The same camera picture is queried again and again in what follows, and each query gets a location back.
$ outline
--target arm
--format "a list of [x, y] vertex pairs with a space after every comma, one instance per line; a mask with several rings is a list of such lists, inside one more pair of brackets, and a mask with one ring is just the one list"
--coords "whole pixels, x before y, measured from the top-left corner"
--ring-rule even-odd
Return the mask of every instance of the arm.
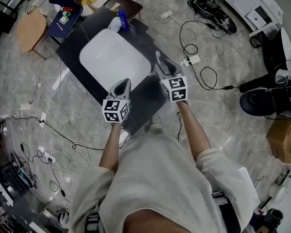
[[194, 160], [197, 160], [198, 155], [210, 148], [210, 142], [203, 128], [197, 122], [195, 116], [191, 112], [189, 106], [185, 102], [177, 102], [178, 108], [182, 115], [182, 120], [186, 134], [189, 139], [191, 152]]
[[117, 171], [119, 140], [122, 123], [115, 123], [112, 126], [105, 150], [103, 151], [99, 166]]

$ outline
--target gray tiled floor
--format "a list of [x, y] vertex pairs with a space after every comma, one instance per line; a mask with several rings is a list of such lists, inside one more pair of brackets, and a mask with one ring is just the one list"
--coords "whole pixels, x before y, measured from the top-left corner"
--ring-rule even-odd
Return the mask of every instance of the gray tiled floor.
[[[142, 18], [145, 21], [156, 20], [154, 12], [159, 9], [171, 9], [174, 18], [180, 23], [192, 20], [194, 17], [186, 3], [188, 0], [135, 1], [144, 6]], [[201, 61], [194, 66], [197, 74], [203, 67], [212, 67], [218, 73], [218, 87], [239, 85], [241, 82], [265, 74], [266, 69], [261, 49], [255, 50], [250, 46], [249, 31], [243, 22], [221, 0], [217, 0], [217, 3], [232, 17], [238, 31], [234, 35], [217, 39], [210, 34], [204, 24], [188, 24], [197, 33], [198, 38], [198, 55]], [[25, 11], [25, 7], [25, 4], [21, 7], [20, 15]], [[4, 35], [0, 40], [0, 119], [7, 116], [40, 117], [41, 113], [45, 112], [48, 115], [47, 122], [58, 130], [55, 120], [52, 119], [53, 116], [58, 122], [62, 134], [68, 138], [77, 141], [71, 120], [76, 127], [79, 142], [94, 148], [103, 148], [110, 132], [110, 126], [104, 122], [97, 102], [82, 84], [71, 72], [68, 72], [60, 85], [60, 97], [59, 89], [52, 88], [59, 78], [60, 72], [59, 58], [55, 53], [57, 45], [50, 38], [44, 37], [36, 48], [47, 57], [46, 61], [42, 61], [32, 53], [23, 53], [20, 58], [20, 49], [16, 40], [16, 25], [8, 35]], [[156, 45], [172, 60], [178, 61], [180, 50], [173, 44], [173, 37], [179, 34], [180, 25], [173, 20], [165, 23], [148, 23], [148, 25], [147, 32], [155, 39]], [[187, 29], [183, 29], [181, 36], [187, 43], [194, 41], [193, 33]], [[23, 68], [30, 73], [34, 83], [39, 80], [37, 86], [32, 84]], [[61, 63], [62, 75], [66, 69], [67, 67]], [[244, 165], [252, 180], [262, 175], [265, 176], [257, 187], [260, 197], [265, 199], [271, 183], [282, 169], [281, 162], [274, 158], [265, 138], [272, 122], [264, 118], [246, 115], [239, 107], [240, 94], [237, 90], [206, 91], [197, 83], [191, 69], [184, 67], [183, 71], [190, 86], [189, 104], [208, 134], [212, 145], [226, 151], [232, 159]], [[208, 83], [213, 83], [214, 74], [206, 70], [204, 79]], [[35, 86], [43, 103], [35, 91]], [[60, 99], [69, 119], [60, 107]], [[28, 101], [33, 102], [29, 108], [23, 110], [22, 105], [27, 106]], [[179, 130], [176, 112], [176, 105], [169, 103], [158, 112], [162, 119], [162, 126], [175, 137]], [[69, 142], [65, 143], [52, 129], [46, 126], [41, 129], [35, 119], [9, 120], [5, 124], [3, 134], [7, 153], [14, 151], [22, 156], [19, 145], [24, 142], [30, 149], [31, 157], [42, 146], [48, 152], [56, 149], [68, 152], [73, 159], [73, 166], [79, 169], [87, 166], [88, 157], [84, 148], [78, 147], [76, 151], [84, 156], [86, 161], [68, 148], [66, 143], [69, 144]], [[180, 141], [187, 145], [184, 130], [180, 134]], [[88, 150], [88, 152], [91, 164], [97, 165], [101, 151]], [[65, 168], [69, 167], [67, 160], [61, 154], [55, 152], [54, 156]], [[39, 180], [38, 189], [33, 192], [45, 202], [53, 198], [55, 205], [68, 207], [69, 204], [60, 193], [55, 196], [54, 192], [49, 189], [49, 181], [54, 180], [50, 167], [35, 160], [34, 164], [31, 164], [31, 168]], [[70, 172], [76, 175], [81, 173], [73, 167]], [[67, 194], [67, 199], [72, 200], [79, 176], [62, 173], [56, 169], [55, 174]]]

